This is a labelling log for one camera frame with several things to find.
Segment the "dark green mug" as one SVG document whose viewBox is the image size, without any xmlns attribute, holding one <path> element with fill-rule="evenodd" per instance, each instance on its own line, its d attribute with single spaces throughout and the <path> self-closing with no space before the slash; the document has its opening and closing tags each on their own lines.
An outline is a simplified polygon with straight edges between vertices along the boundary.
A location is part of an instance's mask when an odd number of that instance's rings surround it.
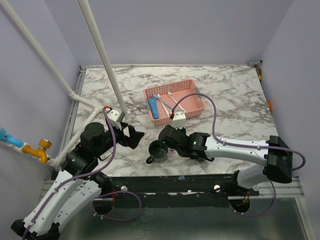
<svg viewBox="0 0 320 240">
<path fill-rule="evenodd" d="M 154 140 L 148 147 L 149 157 L 146 159 L 147 164 L 163 163 L 167 160 L 168 146 L 165 142 Z"/>
</svg>

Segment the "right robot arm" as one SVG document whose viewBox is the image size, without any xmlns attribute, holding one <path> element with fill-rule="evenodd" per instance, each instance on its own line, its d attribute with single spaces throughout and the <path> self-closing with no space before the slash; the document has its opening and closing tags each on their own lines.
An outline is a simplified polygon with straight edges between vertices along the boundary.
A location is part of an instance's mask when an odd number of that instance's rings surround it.
<svg viewBox="0 0 320 240">
<path fill-rule="evenodd" d="M 268 180 L 281 184 L 292 182 L 293 154 L 279 136 L 272 135 L 268 140 L 260 141 L 222 139 L 203 132 L 187 135 L 184 128 L 166 125 L 158 140 L 184 158 L 210 162 L 227 158 L 253 163 L 253 166 L 233 174 L 230 191 L 236 196 Z"/>
</svg>

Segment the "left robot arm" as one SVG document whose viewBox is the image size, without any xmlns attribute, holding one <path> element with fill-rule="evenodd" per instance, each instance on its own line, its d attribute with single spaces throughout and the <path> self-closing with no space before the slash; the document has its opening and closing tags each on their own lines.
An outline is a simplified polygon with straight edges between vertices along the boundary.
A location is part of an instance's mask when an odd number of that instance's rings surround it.
<svg viewBox="0 0 320 240">
<path fill-rule="evenodd" d="M 101 123 L 89 123 L 46 195 L 27 217 L 15 220 L 11 230 L 25 240 L 57 240 L 84 206 L 98 196 L 107 197 L 113 189 L 112 180 L 95 171 L 99 157 L 116 144 L 135 149 L 145 135 L 126 123 L 121 126 L 128 128 L 129 136 L 116 127 L 105 131 Z"/>
</svg>

